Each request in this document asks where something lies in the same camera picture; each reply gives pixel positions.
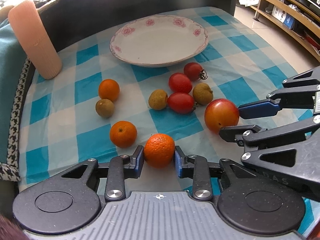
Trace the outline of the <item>small orange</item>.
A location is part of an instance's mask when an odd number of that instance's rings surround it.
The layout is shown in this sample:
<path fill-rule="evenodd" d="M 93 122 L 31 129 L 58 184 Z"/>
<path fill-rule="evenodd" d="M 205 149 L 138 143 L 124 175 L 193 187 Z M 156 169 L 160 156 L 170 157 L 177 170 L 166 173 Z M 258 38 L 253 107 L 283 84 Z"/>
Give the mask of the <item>small orange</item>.
<path fill-rule="evenodd" d="M 116 122 L 110 129 L 110 140 L 119 148 L 128 148 L 135 143 L 137 129 L 129 121 Z"/>
<path fill-rule="evenodd" d="M 114 102 L 118 99 L 120 87 L 115 80 L 105 79 L 99 85 L 98 94 L 101 99 L 108 99 Z"/>

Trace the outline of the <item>brown longan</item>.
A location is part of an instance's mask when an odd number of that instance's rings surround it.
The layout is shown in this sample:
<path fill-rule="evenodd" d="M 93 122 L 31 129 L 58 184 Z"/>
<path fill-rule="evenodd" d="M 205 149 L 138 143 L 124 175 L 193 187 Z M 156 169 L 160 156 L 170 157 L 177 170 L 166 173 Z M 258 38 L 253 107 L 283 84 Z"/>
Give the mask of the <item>brown longan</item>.
<path fill-rule="evenodd" d="M 213 100 L 214 94 L 206 83 L 198 83 L 193 88 L 193 98 L 200 105 L 207 105 Z"/>
<path fill-rule="evenodd" d="M 149 106 L 154 110 L 163 110 L 167 106 L 168 95 L 162 89 L 154 90 L 149 96 Z"/>
<path fill-rule="evenodd" d="M 114 114 L 114 103 L 109 99 L 100 99 L 95 104 L 96 113 L 102 118 L 109 118 Z"/>

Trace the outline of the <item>cherry tomato with stem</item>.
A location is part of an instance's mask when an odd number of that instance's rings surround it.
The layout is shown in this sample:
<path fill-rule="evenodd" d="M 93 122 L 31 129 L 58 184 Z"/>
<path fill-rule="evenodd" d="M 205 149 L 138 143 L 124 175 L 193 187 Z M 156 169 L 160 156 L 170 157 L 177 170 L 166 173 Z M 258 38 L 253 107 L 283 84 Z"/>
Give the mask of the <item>cherry tomato with stem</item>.
<path fill-rule="evenodd" d="M 207 72 L 196 62 L 186 64 L 183 71 L 190 81 L 206 80 L 208 78 Z"/>

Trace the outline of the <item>dark coffee table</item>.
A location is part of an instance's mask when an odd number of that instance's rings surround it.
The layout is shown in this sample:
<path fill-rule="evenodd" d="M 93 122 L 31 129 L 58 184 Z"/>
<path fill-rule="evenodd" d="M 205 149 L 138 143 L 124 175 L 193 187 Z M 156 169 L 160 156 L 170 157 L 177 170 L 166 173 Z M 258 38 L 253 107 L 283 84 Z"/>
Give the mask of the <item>dark coffee table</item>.
<path fill-rule="evenodd" d="M 39 9 L 56 51 L 116 25 L 163 12 L 216 7 L 233 15 L 236 0 L 52 0 Z"/>

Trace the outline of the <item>white floral plate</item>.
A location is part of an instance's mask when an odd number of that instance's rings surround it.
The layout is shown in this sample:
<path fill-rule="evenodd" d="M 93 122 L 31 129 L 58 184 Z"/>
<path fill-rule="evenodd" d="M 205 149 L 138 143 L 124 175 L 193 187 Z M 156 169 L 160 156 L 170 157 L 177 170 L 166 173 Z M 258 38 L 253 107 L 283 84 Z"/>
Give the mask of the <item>white floral plate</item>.
<path fill-rule="evenodd" d="M 182 16 L 152 15 L 117 30 L 110 51 L 128 64 L 166 67 L 191 59 L 208 43 L 208 31 L 199 23 Z"/>

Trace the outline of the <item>blue checkered tablecloth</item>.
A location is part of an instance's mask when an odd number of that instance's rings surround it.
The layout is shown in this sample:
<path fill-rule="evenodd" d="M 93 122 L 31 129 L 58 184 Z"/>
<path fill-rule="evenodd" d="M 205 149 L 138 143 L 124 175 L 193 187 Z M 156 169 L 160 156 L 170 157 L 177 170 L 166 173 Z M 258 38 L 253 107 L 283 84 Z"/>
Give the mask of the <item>blue checkered tablecloth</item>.
<path fill-rule="evenodd" d="M 201 23 L 217 36 L 194 58 L 208 73 L 206 80 L 189 82 L 191 94 L 205 99 L 228 98 L 236 105 L 262 98 L 295 70 L 271 46 L 231 16 L 217 9 L 177 12 Z M 30 114 L 26 143 L 26 180 L 32 183 L 72 165 L 95 157 L 108 161 L 130 153 L 110 141 L 116 122 L 129 121 L 137 129 L 135 144 L 163 133 L 187 153 L 209 160 L 218 155 L 238 157 L 238 147 L 223 142 L 204 123 L 205 108 L 187 114 L 173 111 L 164 100 L 172 94 L 169 79 L 181 75 L 183 65 L 144 68 L 118 61 L 108 42 L 89 43 L 72 54 L 54 81 L 38 81 L 52 90 L 32 105 L 46 117 Z M 143 170 L 143 191 L 127 200 L 107 205 L 93 223 L 59 239 L 250 239 L 251 236 L 219 220 L 208 203 L 192 200 L 184 191 L 171 192 L 178 179 L 173 166 Z"/>

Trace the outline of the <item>teal blanket houndstooth trim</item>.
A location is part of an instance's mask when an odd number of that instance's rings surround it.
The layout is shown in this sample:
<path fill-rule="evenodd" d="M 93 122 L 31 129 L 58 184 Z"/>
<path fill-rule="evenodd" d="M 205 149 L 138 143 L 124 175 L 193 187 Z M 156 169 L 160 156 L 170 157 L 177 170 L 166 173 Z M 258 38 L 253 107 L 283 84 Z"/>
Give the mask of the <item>teal blanket houndstooth trim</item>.
<path fill-rule="evenodd" d="M 20 181 L 19 129 L 34 68 L 6 19 L 1 22 L 1 180 Z"/>

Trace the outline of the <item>wooden shelf unit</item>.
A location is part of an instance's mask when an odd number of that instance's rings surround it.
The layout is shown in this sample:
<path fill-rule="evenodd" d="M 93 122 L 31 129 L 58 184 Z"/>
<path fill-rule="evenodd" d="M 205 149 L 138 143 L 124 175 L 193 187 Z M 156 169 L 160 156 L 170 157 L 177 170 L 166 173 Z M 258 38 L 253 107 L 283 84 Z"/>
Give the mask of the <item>wooden shelf unit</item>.
<path fill-rule="evenodd" d="M 274 23 L 319 60 L 319 5 L 312 0 L 238 0 Z"/>

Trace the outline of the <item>pink ribbed cup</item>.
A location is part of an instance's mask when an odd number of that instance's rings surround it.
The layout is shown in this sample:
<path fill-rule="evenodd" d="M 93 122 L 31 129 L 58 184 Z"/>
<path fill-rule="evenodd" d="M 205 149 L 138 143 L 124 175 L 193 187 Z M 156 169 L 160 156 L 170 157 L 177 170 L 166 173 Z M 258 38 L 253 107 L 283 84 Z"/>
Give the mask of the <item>pink ribbed cup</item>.
<path fill-rule="evenodd" d="M 62 69 L 57 54 L 32 0 L 24 0 L 8 13 L 9 23 L 28 59 L 44 79 L 52 79 Z"/>

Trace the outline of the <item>large red tomato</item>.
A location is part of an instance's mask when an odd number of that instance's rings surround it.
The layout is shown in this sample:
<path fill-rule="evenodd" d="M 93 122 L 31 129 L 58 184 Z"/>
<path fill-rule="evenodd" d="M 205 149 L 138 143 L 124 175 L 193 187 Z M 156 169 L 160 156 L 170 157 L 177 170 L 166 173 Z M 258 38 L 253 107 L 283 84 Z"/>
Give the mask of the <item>large red tomato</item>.
<path fill-rule="evenodd" d="M 216 134 L 223 127 L 236 126 L 239 118 L 238 108 L 228 99 L 213 100 L 204 112 L 204 122 L 207 128 Z"/>

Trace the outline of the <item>cherry tomato front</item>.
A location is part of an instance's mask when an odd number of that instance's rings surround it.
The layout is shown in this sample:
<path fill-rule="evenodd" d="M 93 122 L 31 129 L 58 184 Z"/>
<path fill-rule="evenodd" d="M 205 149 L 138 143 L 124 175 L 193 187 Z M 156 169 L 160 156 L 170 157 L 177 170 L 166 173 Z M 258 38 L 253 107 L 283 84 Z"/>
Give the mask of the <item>cherry tomato front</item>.
<path fill-rule="evenodd" d="M 168 97 L 168 106 L 180 114 L 188 114 L 195 110 L 194 98 L 186 93 L 173 93 Z"/>

